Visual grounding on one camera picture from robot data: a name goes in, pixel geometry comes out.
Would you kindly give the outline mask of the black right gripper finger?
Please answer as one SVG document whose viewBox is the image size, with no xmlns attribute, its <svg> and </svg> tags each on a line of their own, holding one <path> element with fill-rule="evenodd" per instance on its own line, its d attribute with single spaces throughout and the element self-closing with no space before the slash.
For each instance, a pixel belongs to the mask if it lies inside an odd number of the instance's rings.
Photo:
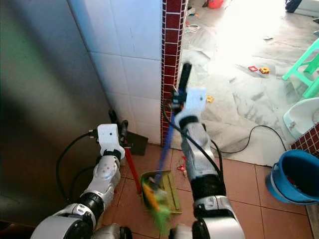
<svg viewBox="0 0 319 239">
<path fill-rule="evenodd" d="M 192 69 L 191 62 L 185 62 L 182 66 L 180 78 L 179 78 L 179 91 L 180 93 L 185 93 L 188 80 L 190 77 L 191 69 Z"/>
</svg>

